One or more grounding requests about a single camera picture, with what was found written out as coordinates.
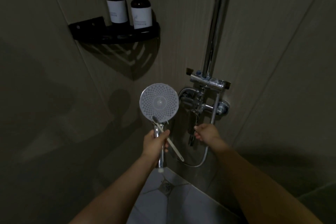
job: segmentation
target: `forearm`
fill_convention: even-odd
[[[70,224],[124,224],[153,169],[152,161],[140,157],[111,186],[84,208]]]
[[[250,224],[321,223],[304,205],[222,140],[210,145]]]

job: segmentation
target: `person's right arm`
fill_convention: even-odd
[[[268,175],[231,149],[212,124],[195,127],[195,136],[216,154],[249,224],[322,222]]]

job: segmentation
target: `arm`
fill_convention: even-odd
[[[318,223],[318,218],[268,175],[231,149],[212,124],[195,127],[195,136],[216,154],[250,224]]]
[[[141,157],[70,224],[126,223],[142,187],[157,165],[162,144],[168,135],[169,130],[166,130],[160,137],[154,138],[154,131],[150,131],[144,138]]]

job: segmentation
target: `bottle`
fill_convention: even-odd
[[[132,0],[131,10],[134,29],[152,26],[152,8],[148,0]]]
[[[128,17],[125,0],[107,0],[110,18],[115,27],[128,25]]]

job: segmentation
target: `person's left arm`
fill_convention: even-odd
[[[150,131],[144,138],[141,157],[69,224],[126,223],[142,187],[157,165],[168,135],[169,130],[166,130],[160,137],[154,138],[154,131]]]

